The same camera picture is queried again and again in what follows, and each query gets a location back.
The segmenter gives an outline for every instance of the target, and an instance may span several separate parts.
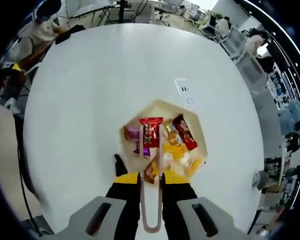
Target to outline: face mask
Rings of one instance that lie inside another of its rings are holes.
[[[43,16],[43,17],[41,18],[42,22],[48,21],[49,19],[50,19],[49,16]]]

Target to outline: yellow wrapper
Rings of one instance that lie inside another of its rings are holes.
[[[165,120],[163,122],[163,126],[166,129],[169,137],[171,134],[173,134],[177,131],[175,125],[172,123],[172,119]]]
[[[188,178],[194,175],[203,162],[201,158],[193,157],[184,143],[181,146],[164,143],[163,153],[171,154],[173,159],[177,162],[177,164],[170,165],[171,170],[175,171],[178,175]]]

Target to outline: red wrapper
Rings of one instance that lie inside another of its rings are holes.
[[[143,147],[159,147],[159,125],[163,122],[163,117],[143,117],[139,122],[143,125]]]
[[[195,149],[198,146],[198,144],[195,142],[194,138],[192,137],[192,134],[188,128],[188,125],[186,124],[183,114],[177,116],[175,119],[173,119],[172,122],[175,128],[178,130],[182,141],[186,145],[186,148],[189,151]]]

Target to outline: purple wrapper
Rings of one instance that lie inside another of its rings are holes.
[[[139,128],[133,127],[133,126],[128,126],[124,127],[124,137],[128,141],[139,141],[140,135],[139,135]]]
[[[137,156],[140,156],[140,148],[139,148],[139,142],[135,142],[135,147],[136,149],[133,151],[133,153]],[[151,155],[150,155],[150,148],[143,148],[143,157],[145,159],[150,159]]]

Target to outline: desk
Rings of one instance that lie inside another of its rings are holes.
[[[53,45],[33,81],[24,119],[28,167],[42,212],[56,233],[69,217],[115,179],[119,129],[155,99],[181,106],[175,79],[190,80],[200,106],[206,164],[191,184],[247,231],[261,192],[252,188],[264,169],[258,115],[234,63],[216,43],[154,24],[114,24],[77,32]],[[155,188],[145,189],[147,219],[157,221]],[[142,220],[136,239],[147,234]]]

